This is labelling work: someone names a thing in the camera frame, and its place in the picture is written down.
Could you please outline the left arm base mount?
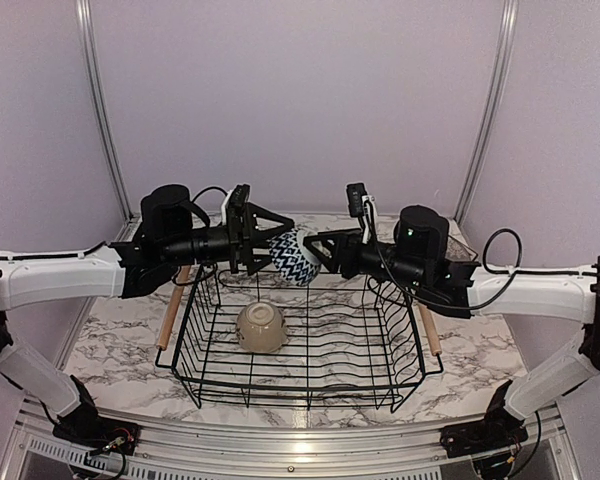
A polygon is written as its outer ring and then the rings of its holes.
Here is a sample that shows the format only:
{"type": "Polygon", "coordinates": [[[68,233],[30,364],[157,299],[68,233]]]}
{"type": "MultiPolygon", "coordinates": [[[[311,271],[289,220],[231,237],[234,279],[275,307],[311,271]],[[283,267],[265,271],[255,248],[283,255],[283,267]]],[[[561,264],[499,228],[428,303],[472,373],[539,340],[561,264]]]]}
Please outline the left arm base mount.
{"type": "Polygon", "coordinates": [[[58,416],[53,421],[53,435],[92,447],[98,453],[104,453],[107,445],[121,438],[122,444],[113,445],[112,449],[132,455],[137,445],[139,425],[101,416],[85,385],[73,375],[70,379],[76,384],[79,405],[69,414],[58,416]]]}

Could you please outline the blue white patterned bowl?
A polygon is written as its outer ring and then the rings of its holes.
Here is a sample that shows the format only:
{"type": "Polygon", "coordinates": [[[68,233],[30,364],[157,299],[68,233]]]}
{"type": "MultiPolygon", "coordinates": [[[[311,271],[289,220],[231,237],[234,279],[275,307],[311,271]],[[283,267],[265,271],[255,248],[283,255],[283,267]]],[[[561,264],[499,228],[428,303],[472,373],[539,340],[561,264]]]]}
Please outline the blue white patterned bowl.
{"type": "Polygon", "coordinates": [[[321,269],[318,258],[304,246],[305,236],[305,230],[292,228],[268,242],[272,263],[281,278],[297,287],[309,285],[321,269]]]}

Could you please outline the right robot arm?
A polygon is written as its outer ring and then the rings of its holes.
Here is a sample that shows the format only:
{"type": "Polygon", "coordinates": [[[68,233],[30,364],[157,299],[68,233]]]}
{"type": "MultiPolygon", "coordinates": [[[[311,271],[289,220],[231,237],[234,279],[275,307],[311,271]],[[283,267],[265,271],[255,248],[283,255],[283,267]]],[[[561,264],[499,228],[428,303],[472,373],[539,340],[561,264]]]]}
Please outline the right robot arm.
{"type": "Polygon", "coordinates": [[[447,317],[529,315],[579,322],[582,332],[552,356],[498,389],[475,438],[495,448],[516,423],[600,374],[600,257],[562,270],[495,267],[446,257],[449,222],[421,205],[402,209],[391,243],[379,241],[370,204],[352,210],[360,225],[304,238],[332,273],[393,282],[405,295],[447,317]]]}

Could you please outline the round grey deer plate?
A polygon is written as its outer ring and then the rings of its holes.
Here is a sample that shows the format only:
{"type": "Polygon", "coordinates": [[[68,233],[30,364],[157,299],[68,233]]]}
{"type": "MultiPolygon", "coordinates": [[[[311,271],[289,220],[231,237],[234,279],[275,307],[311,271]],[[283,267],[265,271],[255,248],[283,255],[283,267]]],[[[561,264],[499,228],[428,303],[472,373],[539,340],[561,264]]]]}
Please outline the round grey deer plate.
{"type": "Polygon", "coordinates": [[[451,262],[475,262],[479,254],[466,245],[462,239],[457,239],[453,235],[447,237],[447,249],[445,258],[451,262]]]}

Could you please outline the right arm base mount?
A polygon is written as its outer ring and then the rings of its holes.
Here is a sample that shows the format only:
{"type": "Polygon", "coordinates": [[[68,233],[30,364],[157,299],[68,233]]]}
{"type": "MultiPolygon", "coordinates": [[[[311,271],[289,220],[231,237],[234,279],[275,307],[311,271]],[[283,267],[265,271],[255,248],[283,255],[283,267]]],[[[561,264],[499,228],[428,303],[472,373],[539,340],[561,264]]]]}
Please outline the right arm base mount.
{"type": "Polygon", "coordinates": [[[505,395],[512,383],[508,380],[496,389],[480,420],[442,428],[440,444],[449,458],[516,446],[529,438],[524,421],[505,410],[505,395]]]}

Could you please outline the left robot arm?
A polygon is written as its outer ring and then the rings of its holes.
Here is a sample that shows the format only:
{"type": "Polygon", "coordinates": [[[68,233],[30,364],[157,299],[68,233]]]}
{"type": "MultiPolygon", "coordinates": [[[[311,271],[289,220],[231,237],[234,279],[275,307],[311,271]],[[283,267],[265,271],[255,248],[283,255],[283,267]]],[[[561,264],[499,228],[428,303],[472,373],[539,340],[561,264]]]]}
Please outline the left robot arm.
{"type": "Polygon", "coordinates": [[[67,252],[0,252],[0,374],[41,400],[82,443],[99,444],[106,423],[86,387],[10,333],[7,312],[73,298],[144,297],[192,265],[226,262],[233,271],[244,266],[255,273],[271,261],[263,249],[294,222],[249,202],[249,194],[247,184],[232,189],[214,225],[186,186],[163,185],[142,199],[141,223],[129,241],[67,252]]]}

